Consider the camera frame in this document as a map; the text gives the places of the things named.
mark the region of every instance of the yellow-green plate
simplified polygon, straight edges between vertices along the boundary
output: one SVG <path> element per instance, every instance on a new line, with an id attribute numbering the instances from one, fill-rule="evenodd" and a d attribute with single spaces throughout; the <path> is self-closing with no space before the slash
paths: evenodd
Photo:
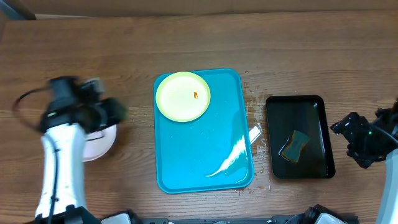
<path id="1" fill-rule="evenodd" d="M 192 72 L 169 75 L 156 91 L 156 105 L 168 119 L 187 122 L 199 118 L 210 104 L 206 81 Z"/>

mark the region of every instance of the sponge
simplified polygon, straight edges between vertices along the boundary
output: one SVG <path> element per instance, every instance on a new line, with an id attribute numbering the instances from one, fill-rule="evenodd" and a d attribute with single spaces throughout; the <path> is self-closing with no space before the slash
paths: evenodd
<path id="1" fill-rule="evenodd" d="M 297 164 L 300 160 L 302 151 L 309 141 L 310 137 L 308 137 L 306 134 L 294 130 L 293 134 L 288 138 L 286 144 L 279 151 L 279 155 L 288 161 Z"/>

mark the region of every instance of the wood grain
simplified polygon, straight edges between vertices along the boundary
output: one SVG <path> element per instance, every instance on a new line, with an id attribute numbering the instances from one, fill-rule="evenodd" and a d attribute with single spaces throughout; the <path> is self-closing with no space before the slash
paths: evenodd
<path id="1" fill-rule="evenodd" d="M 0 11 L 0 41 L 2 37 L 2 32 L 4 30 L 4 27 L 6 26 L 6 22 L 8 21 L 8 17 L 5 15 L 4 12 Z"/>
<path id="2" fill-rule="evenodd" d="M 269 178 L 264 104 L 271 95 L 317 94 L 329 124 L 351 111 L 372 120 L 397 96 L 397 26 L 397 11 L 9 22 L 0 45 L 0 222 L 32 220 L 42 185 L 39 135 L 12 118 L 12 102 L 49 78 L 78 75 L 100 77 L 107 95 L 129 107 L 119 144 L 85 164 L 88 208 L 98 218 L 125 208 L 171 219 L 271 217 L 320 203 L 374 223 L 384 164 L 361 169 L 344 138 L 330 133 L 334 178 Z M 163 73 L 222 67 L 241 74 L 249 128 L 264 131 L 252 145 L 256 178 L 237 191 L 168 195 L 156 182 L 153 83 Z M 49 99 L 30 96 L 24 115 L 37 120 Z"/>

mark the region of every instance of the plastic tray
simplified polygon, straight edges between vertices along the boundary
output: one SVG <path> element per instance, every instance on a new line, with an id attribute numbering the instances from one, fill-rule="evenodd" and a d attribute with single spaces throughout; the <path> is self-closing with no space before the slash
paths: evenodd
<path id="1" fill-rule="evenodd" d="M 332 178 L 336 170 L 323 99 L 317 95 L 271 96 L 266 107 L 274 175 L 280 179 Z M 298 164 L 280 155 L 295 130 L 310 138 Z"/>
<path id="2" fill-rule="evenodd" d="M 169 194 L 235 189 L 254 178 L 241 79 L 234 70 L 193 71 L 211 91 L 210 105 L 196 120 L 167 119 L 154 100 L 156 173 Z M 171 73 L 161 75 L 157 87 Z"/>

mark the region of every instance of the plate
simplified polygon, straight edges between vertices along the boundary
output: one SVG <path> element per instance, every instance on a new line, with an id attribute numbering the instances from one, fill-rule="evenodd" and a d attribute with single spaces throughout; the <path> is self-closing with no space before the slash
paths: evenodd
<path id="1" fill-rule="evenodd" d="M 116 140 L 117 133 L 118 126 L 115 124 L 102 131 L 88 134 L 83 150 L 83 161 L 93 161 L 108 152 Z"/>
<path id="2" fill-rule="evenodd" d="M 173 73 L 160 83 L 156 91 L 156 104 L 160 112 L 172 121 L 193 121 L 209 107 L 210 89 L 197 74 Z"/>

